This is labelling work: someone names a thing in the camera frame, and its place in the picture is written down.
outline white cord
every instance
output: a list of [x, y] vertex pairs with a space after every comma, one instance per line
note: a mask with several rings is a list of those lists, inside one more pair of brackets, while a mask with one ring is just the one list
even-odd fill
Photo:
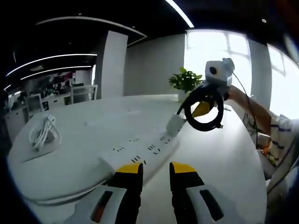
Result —
[[59, 134], [59, 131], [55, 128], [55, 117], [53, 114], [47, 114], [38, 126], [32, 128], [29, 134], [29, 142], [32, 144], [32, 147], [35, 150], [39, 151], [43, 147], [45, 141], [47, 140], [48, 134], [48, 139], [50, 139], [50, 135], [52, 135], [53, 140], [53, 138], [55, 138], [52, 133], [53, 130], [57, 133], [59, 137], [59, 142], [61, 142], [61, 135]]

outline window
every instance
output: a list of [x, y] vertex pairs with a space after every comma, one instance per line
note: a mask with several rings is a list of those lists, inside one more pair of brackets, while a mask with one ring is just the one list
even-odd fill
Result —
[[299, 117], [299, 68], [288, 56], [268, 45], [272, 67], [270, 111], [289, 119]]
[[[207, 61], [222, 61], [230, 57], [235, 64], [235, 74], [247, 94], [251, 93], [251, 58], [245, 35], [222, 30], [190, 30], [187, 32], [184, 67], [205, 78]], [[243, 91], [233, 77], [233, 85]]]

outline black ceiling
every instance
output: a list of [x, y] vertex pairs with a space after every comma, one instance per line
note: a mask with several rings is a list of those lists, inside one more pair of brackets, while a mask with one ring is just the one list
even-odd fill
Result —
[[[248, 34], [261, 42], [271, 42], [284, 50], [282, 34], [286, 30], [284, 19], [278, 15], [272, 0], [175, 0], [195, 25], [195, 28], [220, 28]], [[294, 7], [296, 1], [290, 1]], [[95, 53], [100, 37], [113, 30], [128, 35], [128, 44], [142, 35], [107, 23], [89, 20], [60, 20], [40, 25], [37, 23], [64, 16], [100, 18], [119, 23], [148, 36], [144, 41], [183, 33], [189, 27], [165, 0], [110, 0], [74, 2], [53, 1], [20, 5], [11, 2], [2, 15], [1, 42], [4, 66], [1, 67], [3, 86], [14, 79], [32, 74], [26, 68], [3, 78], [20, 65], [43, 57]], [[59, 58], [43, 63], [44, 68], [57, 68], [92, 64], [85, 57]]]

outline leaves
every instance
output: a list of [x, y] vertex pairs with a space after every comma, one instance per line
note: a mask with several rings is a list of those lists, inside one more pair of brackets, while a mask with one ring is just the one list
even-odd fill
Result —
[[181, 74], [173, 74], [173, 76], [168, 80], [169, 84], [173, 86], [173, 88], [188, 92], [194, 90], [202, 83], [202, 75], [196, 75], [194, 72], [187, 71], [183, 67], [179, 70]]

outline curved white desk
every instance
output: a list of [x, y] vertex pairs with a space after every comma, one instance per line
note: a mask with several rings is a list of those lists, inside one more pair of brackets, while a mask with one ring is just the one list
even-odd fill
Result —
[[[166, 127], [179, 107], [174, 95], [151, 95], [89, 101], [50, 110], [62, 135], [59, 149], [23, 162], [28, 133], [36, 115], [16, 137], [8, 165], [19, 189], [28, 197], [51, 197], [97, 181], [101, 173], [99, 151], [144, 133]], [[202, 121], [211, 120], [216, 110]], [[170, 147], [175, 151], [142, 191], [137, 223], [176, 223], [171, 205], [169, 162], [193, 166], [207, 185], [236, 204], [248, 223], [262, 223], [266, 213], [266, 186], [259, 157], [243, 123], [234, 111], [224, 111], [223, 129], [199, 132], [186, 123]], [[74, 211], [72, 202], [41, 206], [28, 202], [45, 223], [61, 222]]]

